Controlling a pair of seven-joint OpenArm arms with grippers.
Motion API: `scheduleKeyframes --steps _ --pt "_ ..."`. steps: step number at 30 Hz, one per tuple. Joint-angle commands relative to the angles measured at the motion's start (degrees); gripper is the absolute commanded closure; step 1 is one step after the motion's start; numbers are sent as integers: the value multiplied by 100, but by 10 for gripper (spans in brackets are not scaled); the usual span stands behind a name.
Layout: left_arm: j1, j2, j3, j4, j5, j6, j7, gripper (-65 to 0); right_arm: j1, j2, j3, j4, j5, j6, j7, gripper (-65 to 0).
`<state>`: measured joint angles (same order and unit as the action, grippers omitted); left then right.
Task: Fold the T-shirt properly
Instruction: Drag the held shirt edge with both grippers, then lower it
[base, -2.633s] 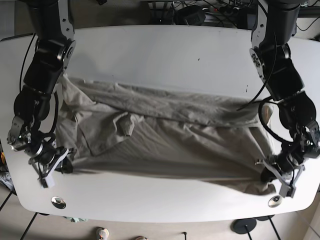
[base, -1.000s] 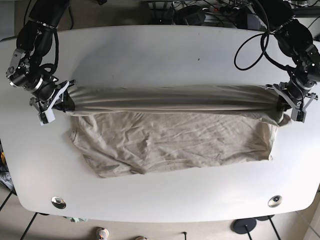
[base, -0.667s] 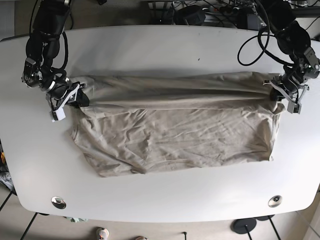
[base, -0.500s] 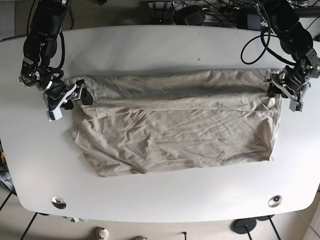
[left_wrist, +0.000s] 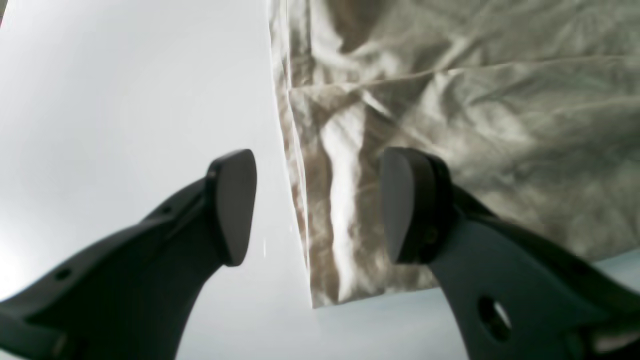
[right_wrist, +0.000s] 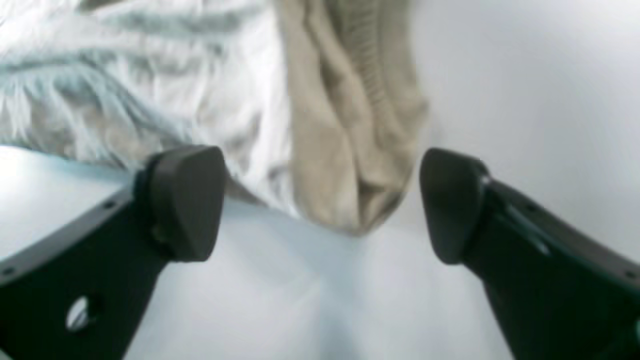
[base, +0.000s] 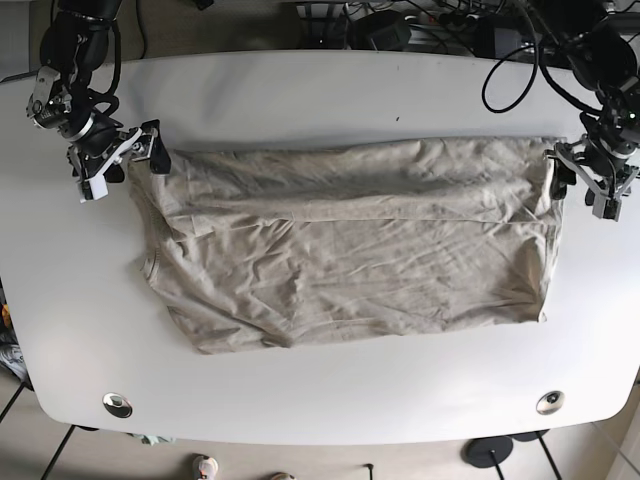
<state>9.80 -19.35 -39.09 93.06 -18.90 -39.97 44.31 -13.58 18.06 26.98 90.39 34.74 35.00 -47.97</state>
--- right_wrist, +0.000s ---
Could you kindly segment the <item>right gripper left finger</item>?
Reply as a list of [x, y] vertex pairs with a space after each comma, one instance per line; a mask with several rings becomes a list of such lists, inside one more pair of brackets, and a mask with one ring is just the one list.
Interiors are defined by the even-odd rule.
[[132, 177], [3, 146], [1, 355], [123, 360], [168, 264], [206, 262], [226, 161], [158, 153]]

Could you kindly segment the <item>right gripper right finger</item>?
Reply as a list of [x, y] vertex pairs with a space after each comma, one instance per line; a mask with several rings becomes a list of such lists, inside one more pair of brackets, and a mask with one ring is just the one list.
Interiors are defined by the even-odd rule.
[[639, 264], [490, 175], [478, 158], [425, 151], [430, 244], [483, 285], [515, 360], [637, 360]]

